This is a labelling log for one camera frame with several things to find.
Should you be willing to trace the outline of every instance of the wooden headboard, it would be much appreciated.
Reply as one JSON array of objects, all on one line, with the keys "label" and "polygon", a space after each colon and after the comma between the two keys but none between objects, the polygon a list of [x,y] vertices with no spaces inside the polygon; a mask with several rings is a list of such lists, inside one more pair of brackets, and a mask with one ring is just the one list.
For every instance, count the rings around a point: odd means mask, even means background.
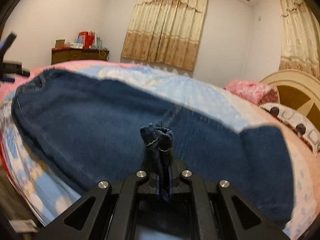
[{"label": "wooden headboard", "polygon": [[261,83],[277,87],[280,103],[306,116],[320,131],[320,81],[308,73],[285,69],[275,72]]}]

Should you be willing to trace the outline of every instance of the white wall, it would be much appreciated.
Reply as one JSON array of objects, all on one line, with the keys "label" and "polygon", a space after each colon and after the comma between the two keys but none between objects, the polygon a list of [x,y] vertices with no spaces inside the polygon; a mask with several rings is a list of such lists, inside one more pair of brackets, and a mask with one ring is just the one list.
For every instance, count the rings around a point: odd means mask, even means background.
[{"label": "white wall", "polygon": [[[121,59],[120,55],[136,1],[108,0],[101,39],[103,46],[110,50],[112,62],[132,61]],[[189,75],[218,86],[225,86],[231,79],[239,78],[252,17],[253,9],[236,0],[209,0],[196,66]]]},{"label": "white wall", "polygon": [[279,69],[282,35],[279,0],[261,0],[253,12],[251,40],[242,77],[260,81]]},{"label": "white wall", "polygon": [[252,28],[252,8],[236,0],[209,0],[195,79],[224,87],[240,78]]},{"label": "white wall", "polygon": [[101,33],[107,0],[21,0],[7,20],[2,39],[18,37],[5,55],[25,68],[51,64],[55,40],[74,41],[80,31]]}]

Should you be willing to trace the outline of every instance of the pink pillow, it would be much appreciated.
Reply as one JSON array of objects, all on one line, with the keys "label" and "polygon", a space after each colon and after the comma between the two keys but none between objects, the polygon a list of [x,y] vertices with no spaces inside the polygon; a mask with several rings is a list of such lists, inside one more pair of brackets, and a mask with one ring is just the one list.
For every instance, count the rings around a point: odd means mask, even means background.
[{"label": "pink pillow", "polygon": [[233,80],[226,86],[226,90],[257,106],[278,101],[278,90],[259,82]]}]

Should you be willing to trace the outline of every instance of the black mount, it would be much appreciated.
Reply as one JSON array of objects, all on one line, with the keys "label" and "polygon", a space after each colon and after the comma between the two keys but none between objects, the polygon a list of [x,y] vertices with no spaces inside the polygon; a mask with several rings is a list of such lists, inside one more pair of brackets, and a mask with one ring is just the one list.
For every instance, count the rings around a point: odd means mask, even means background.
[{"label": "black mount", "polygon": [[0,81],[13,83],[14,78],[8,77],[7,74],[16,74],[24,77],[29,77],[30,72],[22,68],[21,62],[4,60],[4,54],[7,52],[17,35],[10,33],[7,39],[0,47]]},{"label": "black mount", "polygon": [[[172,160],[169,170],[170,200],[190,207],[191,239],[289,240],[229,182],[203,180],[182,160]],[[138,171],[123,183],[100,182],[33,240],[134,239],[139,202],[159,200],[157,177]]]}]

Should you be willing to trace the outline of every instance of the curtain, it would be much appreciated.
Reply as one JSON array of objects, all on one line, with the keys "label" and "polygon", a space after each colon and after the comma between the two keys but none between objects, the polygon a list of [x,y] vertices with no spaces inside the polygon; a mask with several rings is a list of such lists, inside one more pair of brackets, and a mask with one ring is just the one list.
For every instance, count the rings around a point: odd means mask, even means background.
[{"label": "curtain", "polygon": [[297,69],[320,79],[320,26],[304,0],[280,0],[281,69]]},{"label": "curtain", "polygon": [[207,0],[138,0],[121,57],[193,70]]}]

